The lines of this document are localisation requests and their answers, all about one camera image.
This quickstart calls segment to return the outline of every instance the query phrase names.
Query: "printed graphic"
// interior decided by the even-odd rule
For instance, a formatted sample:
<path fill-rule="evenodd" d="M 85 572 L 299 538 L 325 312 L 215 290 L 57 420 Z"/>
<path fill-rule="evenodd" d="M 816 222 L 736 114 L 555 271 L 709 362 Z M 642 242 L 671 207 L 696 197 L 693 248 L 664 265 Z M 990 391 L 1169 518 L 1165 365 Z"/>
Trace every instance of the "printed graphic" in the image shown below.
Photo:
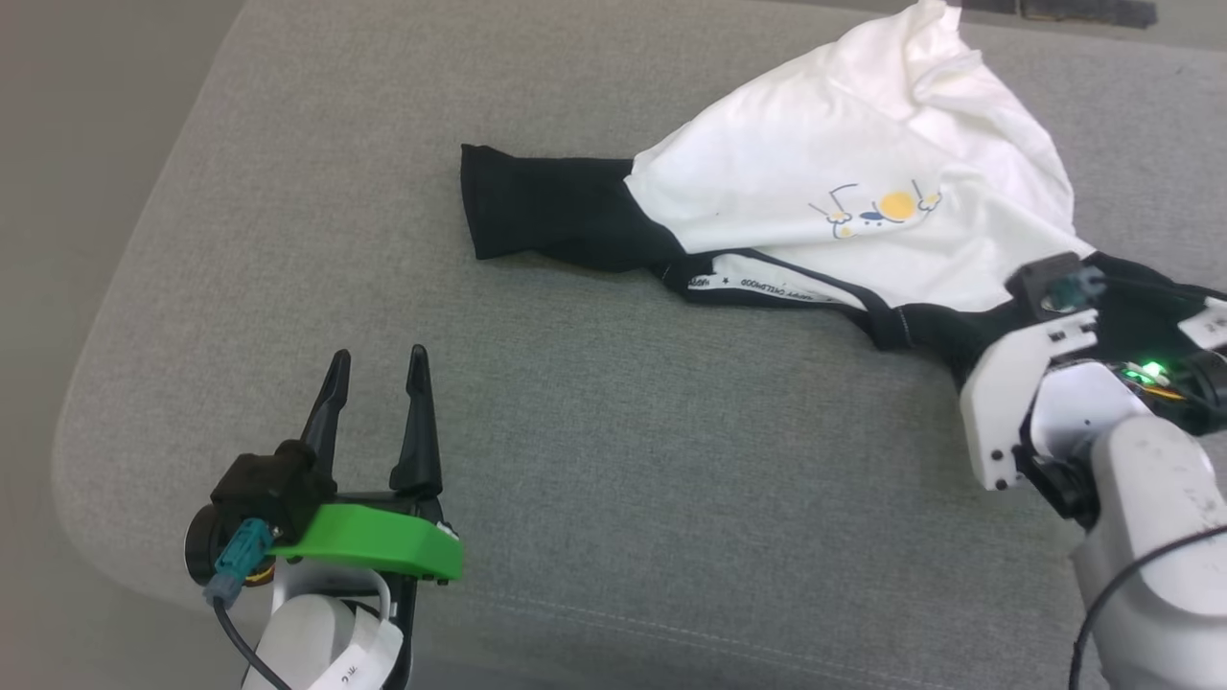
<path fill-rule="evenodd" d="M 859 184 L 842 184 L 827 193 L 831 200 L 834 201 L 836 207 L 839 209 L 837 212 L 825 211 L 814 204 L 809 205 L 827 217 L 827 222 L 831 223 L 831 236 L 836 239 L 855 237 L 860 230 L 882 227 L 883 223 L 903 225 L 906 221 L 915 217 L 918 211 L 924 214 L 924 216 L 920 216 L 924 219 L 941 204 L 941 192 L 925 195 L 920 192 L 920 185 L 917 184 L 917 180 L 913 179 L 912 190 L 913 192 L 891 192 L 876 201 L 870 201 L 870 210 L 861 211 L 854 216 L 844 209 L 838 196 L 839 192 L 852 187 L 859 187 Z"/>

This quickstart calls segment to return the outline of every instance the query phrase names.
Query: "gray floor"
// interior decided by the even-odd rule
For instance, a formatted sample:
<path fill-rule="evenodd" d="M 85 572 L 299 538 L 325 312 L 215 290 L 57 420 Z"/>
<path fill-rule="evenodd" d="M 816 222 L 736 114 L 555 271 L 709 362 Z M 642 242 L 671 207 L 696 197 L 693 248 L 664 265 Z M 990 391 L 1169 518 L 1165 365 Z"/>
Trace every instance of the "gray floor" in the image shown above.
<path fill-rule="evenodd" d="M 891 11 L 909 0 L 796 0 Z M 48 489 L 76 357 L 162 162 L 242 0 L 0 0 L 0 668 L 39 688 L 227 688 L 207 618 L 98 576 Z M 1150 32 L 1026 23 L 1227 49 L 1227 2 L 1160 0 Z"/>

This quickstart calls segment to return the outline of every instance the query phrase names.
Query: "clothing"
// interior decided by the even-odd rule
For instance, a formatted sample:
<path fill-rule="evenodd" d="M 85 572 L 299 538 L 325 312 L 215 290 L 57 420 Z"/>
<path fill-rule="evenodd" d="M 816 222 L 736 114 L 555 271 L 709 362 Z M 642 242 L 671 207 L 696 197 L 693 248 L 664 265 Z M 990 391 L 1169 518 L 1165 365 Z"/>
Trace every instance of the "clothing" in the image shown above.
<path fill-rule="evenodd" d="M 958 384 L 989 345 L 1031 323 L 1031 316 L 1014 301 L 978 312 L 925 302 L 892 307 L 861 285 L 788 265 L 755 248 L 687 254 L 626 192 L 622 179 L 631 166 L 631 161 L 616 160 L 515 158 L 487 146 L 464 145 L 460 179 L 477 258 L 536 250 L 596 270 L 647 269 L 669 290 L 697 303 L 837 309 L 879 349 L 935 352 Z M 1099 252 L 1082 263 L 1098 268 L 1108 280 L 1128 284 L 1098 297 L 1099 343 L 1079 352 L 1080 357 L 1178 360 L 1198 346 L 1177 324 L 1202 309 L 1202 297 L 1227 298 L 1205 287 L 1177 285 L 1147 266 Z"/>
<path fill-rule="evenodd" d="M 1162 291 L 1074 235 L 1052 139 L 941 0 L 750 81 L 633 161 L 465 145 L 460 171 L 479 259 L 535 249 L 645 268 L 693 302 L 838 309 L 877 347 L 935 351 L 960 384 L 1036 319 L 1006 281 L 1039 259 L 1072 253 L 1130 284 L 1099 297 L 1099 344 L 1079 356 L 1190 354 L 1177 324 L 1212 295 Z"/>
<path fill-rule="evenodd" d="M 1093 249 L 1052 138 L 958 16 L 920 0 L 780 65 L 636 156 L 627 188 L 691 254 L 755 247 L 891 307 L 1010 300 L 1018 266 Z M 778 279 L 736 273 L 756 269 Z"/>

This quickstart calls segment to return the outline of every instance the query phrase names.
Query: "white bracket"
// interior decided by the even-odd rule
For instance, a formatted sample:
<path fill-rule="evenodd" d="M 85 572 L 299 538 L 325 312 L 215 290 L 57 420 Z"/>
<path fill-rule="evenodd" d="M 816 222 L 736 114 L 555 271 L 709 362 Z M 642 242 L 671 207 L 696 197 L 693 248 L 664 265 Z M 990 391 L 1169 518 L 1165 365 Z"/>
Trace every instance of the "white bracket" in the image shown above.
<path fill-rule="evenodd" d="M 1014 447 L 1022 443 L 1022 422 L 1055 357 L 1085 350 L 1098 340 L 1099 312 L 1087 309 L 1011 331 L 989 346 L 960 397 L 972 471 L 984 489 L 1018 481 Z"/>
<path fill-rule="evenodd" d="M 1205 311 L 1180 322 L 1180 331 L 1202 350 L 1227 345 L 1227 302 L 1206 297 Z"/>

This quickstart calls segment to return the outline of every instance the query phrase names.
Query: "gray couch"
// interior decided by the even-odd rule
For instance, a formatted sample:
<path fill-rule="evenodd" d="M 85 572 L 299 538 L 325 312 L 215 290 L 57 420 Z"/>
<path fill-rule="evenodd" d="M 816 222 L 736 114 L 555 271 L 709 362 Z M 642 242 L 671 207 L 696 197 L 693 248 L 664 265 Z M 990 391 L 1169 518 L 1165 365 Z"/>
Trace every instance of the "gray couch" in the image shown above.
<path fill-rule="evenodd" d="M 383 487 L 422 343 L 467 549 L 465 580 L 421 595 L 423 658 L 584 688 L 1058 686 L 1079 533 L 1028 489 L 975 485 L 935 361 L 876 352 L 834 313 L 699 307 L 647 274 L 472 258 L 461 142 L 631 156 L 870 17 L 250 0 L 69 394 L 54 481 L 76 545 L 202 609 L 182 539 L 234 455 L 296 435 L 348 347 L 336 475 Z M 1083 237 L 1227 287 L 1223 55 L 964 38 L 1050 129 Z M 259 619 L 261 594 L 244 599 Z"/>

